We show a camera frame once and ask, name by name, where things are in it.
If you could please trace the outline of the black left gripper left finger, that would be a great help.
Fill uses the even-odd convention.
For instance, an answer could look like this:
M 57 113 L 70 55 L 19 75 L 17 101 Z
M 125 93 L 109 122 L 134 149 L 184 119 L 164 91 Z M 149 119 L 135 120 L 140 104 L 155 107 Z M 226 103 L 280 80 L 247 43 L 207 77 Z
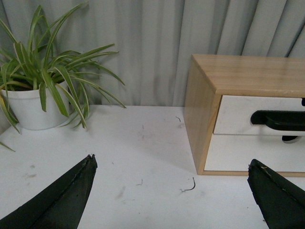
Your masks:
M 1 219 L 2 229 L 76 229 L 97 169 L 88 155 L 28 202 Z

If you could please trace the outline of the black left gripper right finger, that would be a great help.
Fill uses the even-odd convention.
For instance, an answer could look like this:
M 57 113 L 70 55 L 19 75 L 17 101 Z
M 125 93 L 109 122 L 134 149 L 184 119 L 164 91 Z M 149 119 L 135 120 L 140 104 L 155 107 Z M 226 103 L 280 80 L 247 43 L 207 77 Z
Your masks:
M 247 181 L 270 229 L 305 227 L 303 189 L 256 159 L 249 165 Z

